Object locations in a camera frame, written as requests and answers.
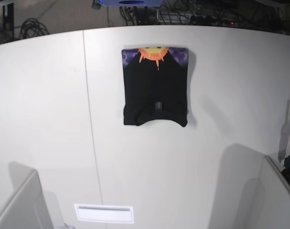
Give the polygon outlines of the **right grey partition panel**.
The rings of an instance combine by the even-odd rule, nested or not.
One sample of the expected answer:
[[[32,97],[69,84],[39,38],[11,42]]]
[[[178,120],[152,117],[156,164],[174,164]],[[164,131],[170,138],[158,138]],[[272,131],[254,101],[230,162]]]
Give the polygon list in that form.
[[[290,229],[290,186],[268,156],[261,165],[245,228]]]

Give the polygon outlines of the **grey partition panel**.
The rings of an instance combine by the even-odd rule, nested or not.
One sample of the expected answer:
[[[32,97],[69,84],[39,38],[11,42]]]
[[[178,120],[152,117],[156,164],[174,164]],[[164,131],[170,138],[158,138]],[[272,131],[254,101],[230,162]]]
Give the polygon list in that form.
[[[290,229],[290,186],[268,156],[261,165],[245,228]]]
[[[8,169],[13,192],[0,206],[0,229],[64,228],[58,198],[43,190],[38,171],[19,162]]]

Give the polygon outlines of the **left grey partition panel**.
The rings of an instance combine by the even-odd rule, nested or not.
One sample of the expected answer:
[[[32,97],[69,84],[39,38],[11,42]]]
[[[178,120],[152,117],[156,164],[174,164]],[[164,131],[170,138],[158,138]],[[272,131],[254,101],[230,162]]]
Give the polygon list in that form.
[[[64,228],[58,198],[43,190],[38,171],[19,162],[8,169],[13,192],[0,206],[0,229]]]

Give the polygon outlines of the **black power strip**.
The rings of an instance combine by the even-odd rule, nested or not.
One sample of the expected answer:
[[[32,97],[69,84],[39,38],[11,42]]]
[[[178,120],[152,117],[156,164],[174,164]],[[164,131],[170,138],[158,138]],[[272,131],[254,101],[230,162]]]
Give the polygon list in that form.
[[[214,18],[211,16],[195,16],[192,15],[189,19],[191,25],[203,25],[203,26],[234,26],[235,23],[231,20]]]

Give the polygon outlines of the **black T-shirt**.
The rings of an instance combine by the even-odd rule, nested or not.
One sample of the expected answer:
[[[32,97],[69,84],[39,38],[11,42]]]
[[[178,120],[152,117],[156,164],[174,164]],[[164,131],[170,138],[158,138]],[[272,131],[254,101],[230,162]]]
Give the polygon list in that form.
[[[187,76],[189,52],[178,47],[123,49],[124,125],[153,120],[188,123]]]

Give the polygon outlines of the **blue box on stand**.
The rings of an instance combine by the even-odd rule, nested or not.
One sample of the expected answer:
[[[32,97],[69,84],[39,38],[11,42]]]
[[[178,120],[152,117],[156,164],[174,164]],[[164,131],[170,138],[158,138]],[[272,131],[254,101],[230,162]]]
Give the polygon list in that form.
[[[98,0],[103,6],[119,7],[119,6],[140,6],[140,7],[159,7],[164,0]]]

